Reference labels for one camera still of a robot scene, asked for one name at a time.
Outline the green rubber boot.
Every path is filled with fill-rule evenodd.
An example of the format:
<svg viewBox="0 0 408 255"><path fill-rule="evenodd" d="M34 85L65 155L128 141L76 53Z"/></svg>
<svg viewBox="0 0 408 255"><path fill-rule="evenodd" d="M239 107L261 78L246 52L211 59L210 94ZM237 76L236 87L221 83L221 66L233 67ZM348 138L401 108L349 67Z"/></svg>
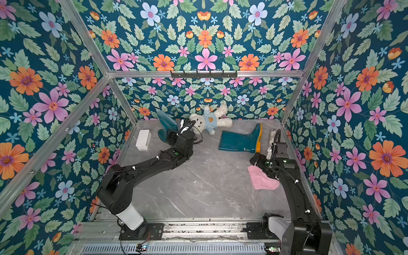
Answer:
<svg viewBox="0 0 408 255"><path fill-rule="evenodd" d="M250 134L223 131L218 149L230 152L260 153L262 124L258 123Z"/></svg>
<svg viewBox="0 0 408 255"><path fill-rule="evenodd" d="M179 132L177 123L162 110L157 111L157 116L162 125L162 129L158 131L159 138L171 146L174 145Z"/></svg>

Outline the pink cloth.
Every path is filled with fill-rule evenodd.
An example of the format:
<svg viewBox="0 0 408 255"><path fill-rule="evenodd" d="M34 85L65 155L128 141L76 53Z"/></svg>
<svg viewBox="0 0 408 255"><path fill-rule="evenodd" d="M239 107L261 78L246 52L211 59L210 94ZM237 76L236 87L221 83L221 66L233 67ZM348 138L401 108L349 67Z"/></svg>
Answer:
<svg viewBox="0 0 408 255"><path fill-rule="evenodd" d="M257 166L248 166L248 172L255 190L276 190L280 186L278 180L269 178L262 169Z"/></svg>

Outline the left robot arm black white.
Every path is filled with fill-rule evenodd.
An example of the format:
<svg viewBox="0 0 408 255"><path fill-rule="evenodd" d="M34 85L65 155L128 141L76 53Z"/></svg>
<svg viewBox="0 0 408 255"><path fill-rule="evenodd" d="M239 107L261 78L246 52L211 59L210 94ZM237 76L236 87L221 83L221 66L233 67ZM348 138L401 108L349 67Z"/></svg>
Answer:
<svg viewBox="0 0 408 255"><path fill-rule="evenodd" d="M113 165L104 175L97 197L128 229L135 231L141 228L145 219L132 202L134 188L141 182L188 161L193 155L196 140L196 134L188 130L178 136L173 147L159 152L154 158L129 166Z"/></svg>

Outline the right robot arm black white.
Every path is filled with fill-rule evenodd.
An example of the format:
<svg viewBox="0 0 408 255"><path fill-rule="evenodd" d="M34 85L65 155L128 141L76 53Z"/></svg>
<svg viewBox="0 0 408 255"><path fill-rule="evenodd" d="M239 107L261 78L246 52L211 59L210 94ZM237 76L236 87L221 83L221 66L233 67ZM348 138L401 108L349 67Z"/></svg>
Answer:
<svg viewBox="0 0 408 255"><path fill-rule="evenodd" d="M267 156L255 153L250 164L280 183L289 204L291 220L265 213L262 222L247 224L248 238L276 241L276 245L267 244L269 255L327 255L333 232L313 209L297 162L288 158L280 145L275 144Z"/></svg>

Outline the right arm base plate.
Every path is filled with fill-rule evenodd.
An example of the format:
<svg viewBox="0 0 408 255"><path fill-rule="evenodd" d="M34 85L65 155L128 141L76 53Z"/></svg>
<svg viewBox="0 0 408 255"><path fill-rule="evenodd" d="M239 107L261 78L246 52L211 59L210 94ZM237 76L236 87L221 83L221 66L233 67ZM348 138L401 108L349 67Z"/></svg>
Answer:
<svg viewBox="0 0 408 255"><path fill-rule="evenodd" d="M242 232L247 234L249 240L278 240L278 237L267 228L267 225L260 222L248 222Z"/></svg>

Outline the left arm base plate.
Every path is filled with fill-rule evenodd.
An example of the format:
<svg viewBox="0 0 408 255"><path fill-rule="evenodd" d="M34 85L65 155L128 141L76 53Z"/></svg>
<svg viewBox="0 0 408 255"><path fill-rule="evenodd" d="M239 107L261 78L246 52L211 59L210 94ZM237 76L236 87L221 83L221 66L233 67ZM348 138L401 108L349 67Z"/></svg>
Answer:
<svg viewBox="0 0 408 255"><path fill-rule="evenodd" d="M126 225L123 225L119 239L121 241L137 241L161 240L164 232L163 223L147 223L143 222L136 230L131 230Z"/></svg>

